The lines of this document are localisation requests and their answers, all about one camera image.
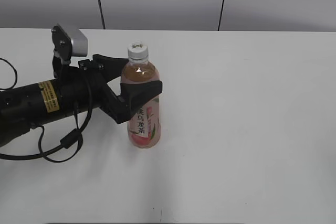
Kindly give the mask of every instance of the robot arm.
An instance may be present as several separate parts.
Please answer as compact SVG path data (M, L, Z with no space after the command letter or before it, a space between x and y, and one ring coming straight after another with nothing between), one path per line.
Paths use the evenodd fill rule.
M152 81L122 83L121 94L116 95L107 83L121 75L127 59L93 55L93 60L80 61L79 67L70 66L72 56L87 56L87 38L80 30L60 24L51 31L55 79L0 92L0 147L37 126L88 111L81 128L61 140L60 148L68 148L82 139L81 132L90 120L92 109L100 108L120 124L162 93L162 82ZM45 158L45 154L51 153L40 151L40 157Z

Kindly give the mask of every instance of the plastic bottle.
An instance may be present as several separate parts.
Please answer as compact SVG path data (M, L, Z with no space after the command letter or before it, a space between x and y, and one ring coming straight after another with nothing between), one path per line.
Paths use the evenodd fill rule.
M128 84L159 80L159 72L148 61L148 46L136 41L128 46L129 63L122 70L121 82ZM130 141L139 148L150 148L160 139L159 96L146 103L128 122Z

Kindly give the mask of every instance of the yellow label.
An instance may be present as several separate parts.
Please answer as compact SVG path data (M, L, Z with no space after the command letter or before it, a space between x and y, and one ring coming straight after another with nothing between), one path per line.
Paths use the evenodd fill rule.
M40 82L38 86L41 89L44 103L48 113L59 110L57 96L54 91L54 87L50 81Z

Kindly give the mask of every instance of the white bottle cap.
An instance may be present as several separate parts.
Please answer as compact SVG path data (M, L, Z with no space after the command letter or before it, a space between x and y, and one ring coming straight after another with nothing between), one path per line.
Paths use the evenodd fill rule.
M128 58L132 63L145 63L148 61L148 46L140 40L129 44Z

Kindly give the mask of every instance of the cable connector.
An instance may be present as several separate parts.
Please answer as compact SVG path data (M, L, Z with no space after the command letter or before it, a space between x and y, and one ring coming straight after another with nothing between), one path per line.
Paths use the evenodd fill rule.
M79 129L74 129L68 135L61 139L61 146L65 149L70 148L73 144L78 142L79 145L83 144L83 135Z

